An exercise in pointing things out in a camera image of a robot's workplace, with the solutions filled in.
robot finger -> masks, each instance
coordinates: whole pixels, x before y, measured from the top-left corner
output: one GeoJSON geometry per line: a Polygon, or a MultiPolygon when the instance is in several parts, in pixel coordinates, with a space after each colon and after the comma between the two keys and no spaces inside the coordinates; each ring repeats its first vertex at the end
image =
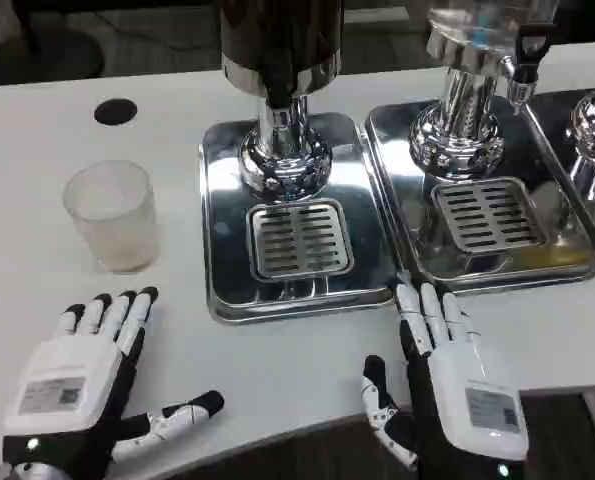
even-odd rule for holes
{"type": "Polygon", "coordinates": [[[55,336],[60,337],[62,335],[72,335],[77,329],[77,324],[84,315],[86,307],[82,304],[71,305],[66,309],[64,313],[59,317],[59,323],[55,330],[55,336]]]}
{"type": "Polygon", "coordinates": [[[366,358],[361,396],[369,419],[378,415],[377,412],[394,404],[386,387],[386,364],[377,355],[370,355],[366,358]]]}
{"type": "Polygon", "coordinates": [[[107,293],[97,295],[92,302],[86,305],[86,311],[77,325],[77,335],[91,335],[97,333],[99,324],[104,316],[104,312],[113,299],[107,293]]]}
{"type": "Polygon", "coordinates": [[[437,298],[435,287],[430,283],[424,283],[421,286],[421,300],[424,306],[424,318],[430,328],[430,332],[435,341],[435,348],[448,342],[448,328],[446,320],[441,311],[441,304],[437,298]]]}
{"type": "Polygon", "coordinates": [[[413,446],[412,420],[395,405],[386,388],[386,365],[381,357],[366,358],[362,399],[368,422],[379,441],[406,467],[417,462],[413,446]]]}
{"type": "Polygon", "coordinates": [[[412,356],[432,351],[433,345],[421,314],[417,291],[408,285],[399,284],[395,290],[395,298],[401,316],[399,332],[406,358],[410,360],[412,356]]]}
{"type": "Polygon", "coordinates": [[[411,471],[417,470],[417,454],[412,450],[414,425],[412,419],[403,412],[397,412],[386,427],[382,430],[375,430],[375,436],[379,441],[411,471]]]}
{"type": "Polygon", "coordinates": [[[129,290],[113,300],[99,329],[99,335],[105,335],[113,341],[117,338],[136,296],[135,292],[129,290]]]}
{"type": "Polygon", "coordinates": [[[159,292],[155,287],[147,287],[135,298],[117,336],[117,346],[125,355],[132,357],[139,355],[144,326],[150,315],[150,308],[158,296],[159,292]]]}
{"type": "Polygon", "coordinates": [[[444,315],[446,317],[446,324],[450,330],[450,336],[455,342],[465,342],[469,340],[467,327],[462,323],[461,306],[459,300],[452,293],[444,295],[444,315]]]}
{"type": "Polygon", "coordinates": [[[459,323],[466,332],[466,338],[471,342],[477,342],[479,337],[481,337],[481,334],[473,327],[472,323],[470,322],[470,317],[461,307],[459,298],[454,297],[454,306],[451,308],[453,309],[452,315],[454,315],[454,318],[459,318],[459,323]]]}
{"type": "Polygon", "coordinates": [[[158,445],[192,430],[212,418],[224,407],[224,397],[211,390],[190,402],[164,408],[157,414],[138,415],[129,421],[141,431],[136,438],[119,441],[112,451],[115,463],[144,455],[158,445]]]}

clear dispenser container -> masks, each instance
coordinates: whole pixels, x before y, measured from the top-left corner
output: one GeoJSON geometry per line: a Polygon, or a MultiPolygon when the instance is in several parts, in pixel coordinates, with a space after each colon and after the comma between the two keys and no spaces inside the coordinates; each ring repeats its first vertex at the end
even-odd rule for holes
{"type": "Polygon", "coordinates": [[[519,27],[551,22],[558,4],[559,0],[431,0],[428,18],[457,43],[510,53],[519,27]]]}

label sticker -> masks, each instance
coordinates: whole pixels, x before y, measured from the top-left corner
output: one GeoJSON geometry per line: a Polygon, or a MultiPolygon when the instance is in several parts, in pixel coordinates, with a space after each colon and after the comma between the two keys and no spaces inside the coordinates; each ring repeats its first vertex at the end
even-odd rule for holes
{"type": "Polygon", "coordinates": [[[26,385],[20,414],[77,410],[84,377],[54,378],[26,385]]]}
{"type": "Polygon", "coordinates": [[[520,433],[515,401],[511,396],[467,388],[466,401],[473,426],[520,433]]]}

wire cable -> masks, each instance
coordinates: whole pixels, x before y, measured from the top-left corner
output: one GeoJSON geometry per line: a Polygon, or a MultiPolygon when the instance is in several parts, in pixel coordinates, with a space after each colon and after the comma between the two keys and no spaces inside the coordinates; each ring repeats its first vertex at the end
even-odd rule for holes
{"type": "Polygon", "coordinates": [[[215,45],[214,43],[198,43],[196,45],[188,45],[188,46],[175,45],[172,43],[168,43],[164,40],[161,40],[159,38],[150,36],[146,33],[135,32],[132,30],[124,30],[123,28],[118,27],[113,21],[106,18],[104,15],[102,15],[99,12],[92,12],[92,14],[95,17],[97,17],[97,19],[99,19],[101,22],[103,22],[107,27],[109,27],[111,30],[113,30],[115,33],[117,33],[118,35],[123,35],[126,37],[135,38],[137,40],[143,40],[146,42],[155,43],[155,44],[161,45],[162,47],[165,47],[169,50],[172,50],[173,52],[190,53],[190,52],[195,52],[197,50],[201,50],[204,48],[210,48],[215,45]]]}

qr code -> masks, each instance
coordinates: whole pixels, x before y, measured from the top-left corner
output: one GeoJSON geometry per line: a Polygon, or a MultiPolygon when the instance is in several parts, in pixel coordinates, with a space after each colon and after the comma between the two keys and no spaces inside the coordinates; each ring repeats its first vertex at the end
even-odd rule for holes
{"type": "Polygon", "coordinates": [[[61,405],[71,405],[79,400],[79,388],[65,388],[61,391],[59,403],[61,405]]]}
{"type": "Polygon", "coordinates": [[[504,418],[506,419],[506,425],[513,425],[517,427],[517,414],[512,408],[504,408],[504,418]]]}

